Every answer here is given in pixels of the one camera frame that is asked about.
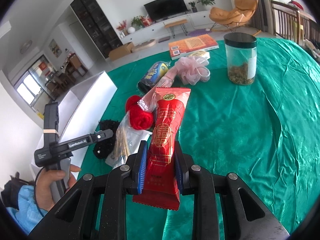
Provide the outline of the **blue sleeve forearm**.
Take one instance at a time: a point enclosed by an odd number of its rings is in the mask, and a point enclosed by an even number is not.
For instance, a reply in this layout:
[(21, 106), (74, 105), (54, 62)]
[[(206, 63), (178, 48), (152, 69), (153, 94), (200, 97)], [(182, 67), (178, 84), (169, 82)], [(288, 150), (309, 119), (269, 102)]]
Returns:
[(18, 192), (18, 208), (7, 207), (7, 213), (15, 224), (26, 234), (37, 226), (40, 220), (48, 213), (44, 209), (38, 209), (35, 203), (34, 187), (24, 185)]

